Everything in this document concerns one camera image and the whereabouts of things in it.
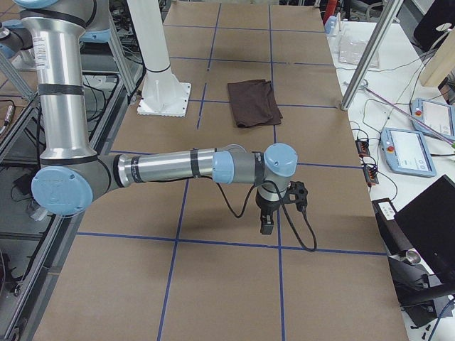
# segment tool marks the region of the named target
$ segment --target white metal base plate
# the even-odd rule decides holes
[[[180,83],[182,88],[185,90],[185,96],[176,99],[176,101],[170,105],[164,106],[162,110],[152,109],[148,101],[153,102],[153,99],[144,97],[141,99],[137,108],[137,113],[140,115],[159,115],[159,116],[173,116],[173,117],[184,117],[186,114],[186,108],[188,107],[188,101],[191,93],[191,83]]]

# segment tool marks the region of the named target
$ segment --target grid of blue lines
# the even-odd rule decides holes
[[[9,9],[6,10],[4,13],[8,13],[10,9],[12,9],[11,6]],[[270,72],[271,72],[271,81],[273,84],[274,81],[274,64],[284,64],[283,62],[277,62],[274,61],[273,59],[273,53],[272,53],[272,31],[291,31],[291,32],[305,32],[305,33],[323,33],[320,31],[298,31],[298,30],[276,30],[272,29],[272,14],[269,6],[269,28],[268,29],[261,29],[261,28],[224,28],[224,27],[218,27],[218,21],[220,18],[220,10],[221,10],[221,4],[218,7],[218,14],[217,14],[217,20],[216,20],[216,25],[215,26],[178,26],[177,27],[201,27],[201,28],[214,28],[214,34],[213,34],[213,40],[212,40],[212,46],[210,49],[210,57],[209,58],[185,58],[185,57],[174,57],[175,59],[196,59],[196,60],[207,60],[208,62],[208,70],[210,69],[210,65],[212,61],[230,61],[230,62],[250,62],[250,63],[269,63],[270,64]],[[269,31],[269,41],[270,41],[270,61],[269,62],[264,62],[264,61],[253,61],[253,60],[220,60],[220,59],[214,59],[213,58],[213,46],[215,45],[215,39],[216,39],[216,33],[218,28],[224,28],[224,29],[239,29],[239,30],[256,30],[256,31]],[[295,63],[297,65],[331,65],[331,64],[318,64],[318,63]],[[207,83],[204,84],[203,88],[203,94],[201,99],[192,99],[191,102],[200,102],[200,111],[199,111],[199,117],[198,117],[198,123],[197,123],[197,128],[200,126],[200,122],[202,119],[202,112],[203,112],[203,105],[204,103],[209,103],[209,102],[214,102],[214,103],[229,103],[227,101],[213,101],[213,100],[206,100],[205,99],[205,93],[207,90]],[[278,104],[280,107],[314,107],[314,108],[335,108],[333,106],[322,106],[322,105],[297,105],[297,104]],[[274,142],[277,142],[277,133],[276,129],[274,126]],[[151,153],[141,153],[141,152],[135,152],[135,151],[119,151],[119,150],[113,150],[111,152],[114,153],[133,153],[133,154],[139,154],[139,155],[149,155]],[[360,166],[342,166],[342,165],[331,165],[331,164],[316,164],[316,163],[299,163],[299,166],[315,166],[315,167],[333,167],[333,168],[352,168],[352,169],[361,169]],[[183,221],[183,215],[185,212],[185,206],[186,206],[186,199],[187,199],[187,194],[188,194],[188,186],[189,186],[189,180],[186,181],[185,184],[185,189],[183,191],[183,199],[182,199],[182,204],[181,204],[181,211],[180,211],[180,216],[178,220],[178,227],[177,227],[177,232],[175,238],[167,238],[167,237],[153,237],[153,236],[141,236],[141,235],[130,235],[130,234],[109,234],[109,233],[98,233],[98,232],[78,232],[78,235],[80,236],[94,236],[94,237],[111,237],[111,238],[125,238],[125,239],[148,239],[148,240],[155,240],[155,241],[162,241],[162,242],[171,242],[173,243],[173,253],[172,253],[172,258],[171,258],[171,265],[168,273],[168,281],[166,285],[166,293],[164,297],[164,303],[161,311],[161,317],[160,317],[160,323],[159,323],[159,331],[157,335],[157,341],[161,340],[161,335],[163,332],[164,328],[164,321],[166,317],[166,309],[167,309],[167,303],[168,303],[168,297],[169,297],[169,292],[171,290],[171,283],[172,283],[172,276],[173,276],[173,270],[174,270],[174,265],[176,262],[176,255],[178,251],[178,244],[179,243],[191,243],[191,244],[210,244],[210,245],[223,245],[223,246],[234,246],[234,247],[251,247],[251,248],[268,248],[268,249],[276,249],[278,253],[278,265],[279,265],[279,299],[280,299],[280,311],[281,311],[281,329],[282,329],[282,341],[286,340],[286,329],[285,329],[285,321],[284,321],[284,289],[283,289],[283,271],[282,271],[282,250],[296,250],[296,251],[303,251],[300,247],[289,247],[289,246],[283,246],[282,245],[282,233],[281,233],[281,219],[278,214],[277,217],[277,234],[278,234],[278,242],[277,245],[267,245],[267,244],[248,244],[248,243],[238,243],[238,242],[219,242],[219,241],[210,241],[210,240],[197,240],[197,239],[182,239],[180,238],[180,231],[181,231],[181,226],[182,226],[182,221]],[[328,252],[328,253],[337,253],[337,254],[359,254],[359,255],[371,255],[371,256],[384,256],[385,253],[382,252],[373,252],[373,251],[355,251],[355,250],[342,250],[342,249],[318,249],[318,252]]]

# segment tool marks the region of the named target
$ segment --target black cable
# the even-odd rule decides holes
[[[201,176],[201,178],[213,180],[210,176],[206,176],[206,175]],[[152,181],[152,182],[153,182],[153,183],[172,183],[172,182],[175,182],[175,181],[190,180],[190,179],[194,179],[194,178],[192,178],[192,177],[187,177],[187,178],[179,178],[179,179],[173,179],[173,180],[156,180],[156,181]],[[296,229],[296,227],[294,226],[294,222],[292,221],[292,218],[289,216],[289,213],[287,212],[286,206],[285,206],[284,201],[283,201],[283,197],[282,197],[282,195],[281,195],[281,193],[280,193],[280,191],[279,191],[279,188],[278,188],[277,184],[274,183],[273,181],[266,180],[266,181],[264,181],[264,183],[262,183],[261,185],[264,185],[265,183],[271,183],[271,184],[275,187],[275,190],[276,190],[276,192],[277,192],[277,194],[278,194],[279,203],[280,203],[280,205],[282,206],[283,212],[284,212],[284,214],[286,215],[286,219],[287,219],[289,225],[291,226],[292,232],[293,232],[294,235],[296,236],[297,241],[299,242],[300,246],[301,246],[305,251],[308,251],[308,252],[315,252],[315,251],[317,250],[317,248],[318,248],[318,242],[317,242],[316,234],[314,233],[313,228],[311,227],[311,225],[310,225],[310,223],[309,223],[309,221],[308,221],[308,217],[307,217],[307,215],[306,215],[306,207],[303,208],[303,210],[301,211],[301,213],[302,213],[302,215],[303,215],[303,217],[304,217],[304,221],[305,221],[305,223],[306,223],[306,226],[308,227],[308,230],[310,231],[311,236],[313,237],[313,244],[314,244],[314,246],[313,246],[312,248],[309,248],[309,247],[307,247],[307,246],[305,245],[305,243],[302,241],[302,239],[301,239],[299,233],[297,232],[297,229]],[[251,196],[252,191],[253,191],[256,187],[261,186],[261,185],[258,185],[258,186],[254,186],[254,185],[253,185],[253,186],[251,186],[251,188],[248,190],[248,193],[247,193],[247,195],[246,195],[246,197],[245,197],[245,201],[243,202],[242,211],[240,211],[240,213],[237,214],[237,213],[233,210],[231,204],[229,203],[228,197],[226,196],[225,191],[223,190],[223,188],[221,187],[221,185],[220,185],[219,183],[215,183],[215,184],[218,186],[218,188],[219,188],[221,194],[223,195],[223,198],[224,198],[224,200],[225,200],[225,202],[226,202],[227,208],[228,208],[229,211],[234,215],[234,217],[236,217],[236,218],[238,218],[238,219],[241,218],[241,217],[244,215],[245,210],[246,210],[246,208],[247,208],[248,200],[249,200],[249,198],[250,198],[250,196]]]
[[[422,74],[422,72],[424,71],[425,67],[427,66],[427,64],[429,63],[429,61],[430,61],[432,58],[433,58],[433,56],[430,57],[430,58],[428,58],[427,61],[425,61],[424,66],[423,66],[423,68],[420,70],[420,72],[419,72],[419,74],[418,74],[418,76],[417,76],[417,79],[416,79],[416,81],[415,81],[414,89],[412,89],[411,97],[410,97],[410,99],[409,99],[409,112],[411,112],[411,113],[412,113],[412,98],[414,97],[414,93],[415,93],[415,90],[416,90],[416,88],[417,88],[417,84],[419,83],[420,75]]]
[[[248,193],[247,193],[247,196],[245,197],[245,201],[243,202],[243,206],[242,206],[242,210],[240,211],[240,214],[237,214],[235,213],[235,211],[233,210],[232,206],[230,205],[229,203],[229,200],[228,198],[226,197],[226,194],[225,194],[225,191],[223,190],[223,188],[221,187],[221,185],[219,183],[215,183],[218,188],[220,189],[220,192],[221,194],[223,195],[223,198],[226,202],[226,205],[227,205],[227,208],[229,209],[229,211],[231,211],[231,213],[234,215],[234,217],[236,217],[237,219],[243,217],[244,213],[245,213],[245,210],[247,209],[247,204],[248,204],[248,200],[251,196],[251,193],[252,191],[256,188],[254,185],[251,186],[251,188],[248,190]]]
[[[0,249],[0,262],[1,262],[1,281],[0,281],[0,297],[1,297],[1,293],[3,292],[3,287],[4,287],[4,284],[6,281],[6,265],[5,265],[5,261],[3,258],[3,252],[1,249]]]
[[[428,337],[428,341],[432,341],[434,332],[436,332],[436,328],[438,327],[438,324],[439,324],[439,322],[441,321],[443,314],[446,312],[447,308],[448,308],[451,304],[453,304],[454,302],[455,302],[455,298],[452,298],[449,302],[447,302],[446,306],[441,310],[441,312],[440,312],[440,314],[439,314],[439,316],[438,316],[438,319],[437,319],[436,323],[434,324],[432,333],[431,333],[431,334],[429,335],[429,337]]]
[[[97,98],[97,95],[95,94],[95,91],[93,90],[93,87],[86,85],[85,83],[83,83],[83,84],[85,87],[88,87],[89,89],[92,90],[93,97],[95,98],[95,112],[98,112],[98,98]]]
[[[448,156],[455,156],[455,154],[430,154],[430,155],[435,158],[446,158]]]
[[[403,64],[403,65],[399,65],[399,66],[394,67],[394,68],[392,68],[392,69],[368,70],[368,72],[395,71],[395,70],[397,70],[397,69],[400,69],[401,67],[405,67],[405,66],[411,65],[412,63],[415,63],[415,62],[417,62],[418,60],[422,60],[422,57],[426,57],[427,55],[430,55],[430,54],[435,53],[435,52],[436,52],[435,50],[427,51],[427,52],[425,52],[425,53],[422,53],[417,59],[414,59],[412,62],[408,62],[408,63]],[[347,71],[355,70],[355,68],[348,69],[348,68],[346,68],[346,67],[337,67],[336,69],[337,69],[337,70],[347,70]]]
[[[141,62],[139,62],[138,60],[131,59],[131,58],[129,58],[129,57],[126,56],[126,55],[125,55],[125,58],[126,58],[127,60],[132,61],[133,63],[136,63],[136,64],[139,64],[139,65],[144,66],[144,63],[141,63]]]
[[[292,219],[291,219],[291,216],[289,216],[289,213],[287,212],[287,209],[286,209],[286,206],[284,204],[284,201],[283,201],[283,197],[279,191],[279,188],[277,186],[276,183],[274,183],[273,181],[270,181],[270,180],[265,180],[264,181],[264,184],[265,183],[271,183],[276,192],[277,192],[277,195],[278,195],[278,199],[279,199],[279,203],[280,205],[282,206],[282,209],[283,209],[283,212],[284,212],[284,215],[286,216],[286,219],[287,219],[287,222],[289,223],[289,225],[291,226],[292,228],[292,232],[294,233],[294,235],[296,236],[297,238],[297,241],[299,242],[300,246],[305,250],[305,251],[308,251],[308,252],[315,252],[317,249],[318,249],[318,241],[316,239],[316,234],[314,233],[313,231],[313,228],[311,227],[309,221],[308,221],[308,217],[306,216],[306,207],[303,207],[303,210],[301,211],[302,215],[304,216],[304,221],[306,223],[306,226],[308,227],[308,230],[310,231],[311,233],[311,236],[313,237],[313,247],[312,248],[309,248],[305,245],[305,243],[301,240],[301,237],[299,235],[299,233],[297,232],[297,229],[296,227],[294,226],[294,223],[292,222]]]

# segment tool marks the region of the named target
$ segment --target silver arm segment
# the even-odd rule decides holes
[[[23,6],[21,19],[33,37],[43,110],[44,167],[32,181],[33,196],[41,206],[55,214],[74,215],[105,193],[132,183],[205,176],[216,183],[258,187],[261,232],[272,233],[273,212],[284,204],[296,170],[293,148],[273,144],[264,153],[228,146],[149,156],[98,156],[87,137],[79,39],[86,26],[96,31],[108,27],[107,0],[15,1]],[[46,4],[45,11],[39,4]]]

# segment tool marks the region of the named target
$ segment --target folded towel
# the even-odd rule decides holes
[[[275,101],[271,82],[247,80],[228,83],[227,90],[238,127],[281,124],[283,116]]]

